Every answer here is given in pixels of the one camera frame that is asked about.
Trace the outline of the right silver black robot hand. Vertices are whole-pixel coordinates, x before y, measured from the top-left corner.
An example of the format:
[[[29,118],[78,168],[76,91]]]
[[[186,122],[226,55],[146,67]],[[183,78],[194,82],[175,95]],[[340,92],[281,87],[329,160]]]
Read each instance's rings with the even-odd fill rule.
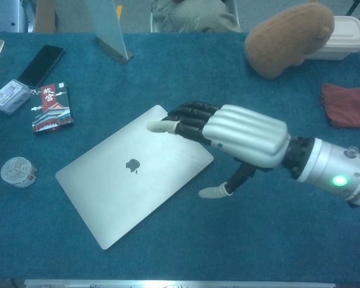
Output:
[[[200,101],[184,103],[146,127],[153,133],[175,134],[210,145],[240,162],[227,181],[199,191],[204,199],[231,196],[257,170],[278,167],[291,140],[287,124],[281,120],[241,106],[217,107]]]

